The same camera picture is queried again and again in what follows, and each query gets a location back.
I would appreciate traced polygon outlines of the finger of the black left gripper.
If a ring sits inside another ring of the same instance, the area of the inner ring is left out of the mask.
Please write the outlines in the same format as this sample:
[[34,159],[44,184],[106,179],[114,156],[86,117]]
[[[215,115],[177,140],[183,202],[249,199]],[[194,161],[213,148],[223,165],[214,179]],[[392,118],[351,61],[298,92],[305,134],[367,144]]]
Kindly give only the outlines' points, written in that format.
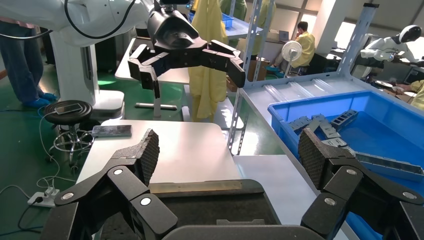
[[152,90],[156,99],[161,96],[158,77],[171,69],[171,50],[172,47],[165,44],[153,47],[140,44],[132,48],[127,60],[130,76],[140,81],[143,89]]
[[226,73],[236,87],[243,88],[246,72],[240,51],[217,40],[212,40],[200,54],[203,67]]

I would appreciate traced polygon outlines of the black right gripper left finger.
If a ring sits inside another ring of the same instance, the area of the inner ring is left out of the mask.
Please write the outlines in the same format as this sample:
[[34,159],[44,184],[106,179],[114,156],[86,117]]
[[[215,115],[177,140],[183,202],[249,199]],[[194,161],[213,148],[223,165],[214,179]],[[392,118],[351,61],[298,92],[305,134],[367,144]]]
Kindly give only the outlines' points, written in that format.
[[90,240],[107,219],[121,213],[139,240],[161,240],[178,218],[149,189],[160,153],[159,136],[148,129],[133,146],[116,150],[97,173],[55,199],[53,238]]

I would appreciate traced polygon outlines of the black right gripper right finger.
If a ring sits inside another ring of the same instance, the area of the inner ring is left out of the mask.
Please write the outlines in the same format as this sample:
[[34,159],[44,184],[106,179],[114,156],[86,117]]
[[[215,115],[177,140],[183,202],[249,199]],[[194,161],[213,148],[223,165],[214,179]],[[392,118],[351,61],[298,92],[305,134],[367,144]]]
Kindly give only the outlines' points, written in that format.
[[414,190],[366,169],[348,150],[323,143],[302,130],[300,163],[319,195],[301,225],[332,240],[349,213],[361,217],[385,240],[424,237],[424,199]]

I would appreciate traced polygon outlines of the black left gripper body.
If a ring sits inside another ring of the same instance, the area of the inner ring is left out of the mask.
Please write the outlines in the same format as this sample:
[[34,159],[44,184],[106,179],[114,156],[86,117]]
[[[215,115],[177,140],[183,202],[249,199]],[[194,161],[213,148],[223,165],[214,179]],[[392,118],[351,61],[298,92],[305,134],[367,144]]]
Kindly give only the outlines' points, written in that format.
[[208,42],[177,10],[153,10],[147,22],[147,31],[159,63],[154,67],[177,69],[198,67]]

